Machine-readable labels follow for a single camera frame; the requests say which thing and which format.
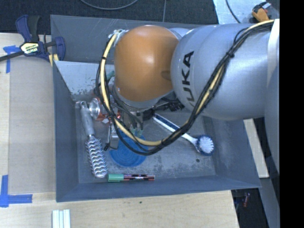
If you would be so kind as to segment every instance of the brush bristles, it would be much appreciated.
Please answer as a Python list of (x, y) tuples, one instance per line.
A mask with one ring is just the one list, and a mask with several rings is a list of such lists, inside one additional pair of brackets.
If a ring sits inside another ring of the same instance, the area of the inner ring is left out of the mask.
[(210, 137), (208, 136), (200, 136), (198, 138), (197, 147), (199, 148), (200, 152), (211, 154), (214, 150), (214, 144)]

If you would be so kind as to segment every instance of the gray bin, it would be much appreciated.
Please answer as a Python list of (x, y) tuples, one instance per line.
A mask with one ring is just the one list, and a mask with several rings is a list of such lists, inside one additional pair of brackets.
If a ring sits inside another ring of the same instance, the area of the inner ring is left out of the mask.
[[(86, 135), (76, 101), (89, 101), (93, 97), (86, 88), (94, 87), (91, 78), (95, 78), (94, 73), (98, 67), (96, 62), (101, 58), (107, 36), (114, 29), (131, 29), (143, 24), (187, 29), (198, 26), (119, 19), (51, 17), (52, 37), (63, 36), (67, 48), (66, 61), (57, 62), (53, 66), (57, 202), (260, 187), (243, 121), (220, 121), (203, 116), (197, 118), (189, 134), (198, 136), (204, 132), (210, 135), (216, 146), (212, 156), (203, 156), (188, 141), (178, 139), (157, 154), (148, 156), (141, 165), (124, 168), (115, 164), (109, 151), (106, 151), (109, 173), (154, 174), (155, 181), (108, 183), (107, 179), (93, 177), (84, 147)], [(111, 56), (113, 53), (110, 53), (108, 63), (111, 63)], [(79, 62), (75, 64), (75, 70), (68, 61)], [(91, 75), (79, 73), (83, 70)], [(71, 90), (73, 86), (81, 87), (82, 84), (83, 89)], [(182, 124), (189, 115), (189, 111), (185, 109), (158, 113), (176, 124)], [(95, 122), (95, 131), (104, 141), (107, 126)], [(154, 140), (167, 136), (169, 132), (149, 120), (144, 123), (143, 134), (146, 139)]]

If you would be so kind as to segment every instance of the metal tool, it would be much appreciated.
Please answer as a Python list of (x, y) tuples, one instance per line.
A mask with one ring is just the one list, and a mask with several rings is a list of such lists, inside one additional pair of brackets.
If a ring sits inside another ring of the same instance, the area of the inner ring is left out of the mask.
[(92, 173), (96, 178), (104, 178), (108, 171), (104, 150), (100, 139), (95, 137), (93, 120), (85, 101), (80, 102), (80, 113), (83, 127), (87, 135), (85, 146), (88, 152)]

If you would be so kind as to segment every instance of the blue clamp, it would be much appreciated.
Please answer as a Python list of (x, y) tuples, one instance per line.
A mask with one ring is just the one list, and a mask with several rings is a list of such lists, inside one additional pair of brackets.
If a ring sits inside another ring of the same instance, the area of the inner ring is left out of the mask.
[[(39, 36), (37, 34), (37, 23), (40, 19), (40, 16), (28, 16), (23, 15), (16, 20), (17, 31), (24, 38), (24, 43), (20, 46), (25, 53), (23, 55), (27, 57), (39, 57), (49, 62), (49, 53), (47, 46), (57, 46), (57, 55), (59, 60), (63, 60), (66, 53), (66, 47), (63, 37), (56, 37), (56, 43), (43, 43), (39, 41)], [(23, 45), (28, 42), (33, 42), (37, 44), (37, 50), (35, 52), (26, 52)]]
[(8, 175), (2, 176), (0, 207), (7, 208), (9, 204), (32, 203), (33, 194), (9, 195), (8, 194)]

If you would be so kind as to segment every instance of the blue brush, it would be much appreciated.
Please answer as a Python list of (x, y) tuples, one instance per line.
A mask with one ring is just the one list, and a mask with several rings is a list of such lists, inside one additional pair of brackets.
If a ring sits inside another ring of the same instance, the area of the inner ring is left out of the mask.
[[(153, 120), (168, 129), (171, 132), (179, 129), (179, 126), (175, 125), (174, 123), (170, 122), (168, 119), (164, 118), (161, 115), (154, 114)], [(213, 140), (207, 135), (201, 135), (198, 138), (193, 138), (189, 134), (185, 133), (182, 135), (183, 138), (187, 139), (191, 142), (197, 152), (204, 154), (204, 155), (212, 155), (214, 152), (214, 144)]]

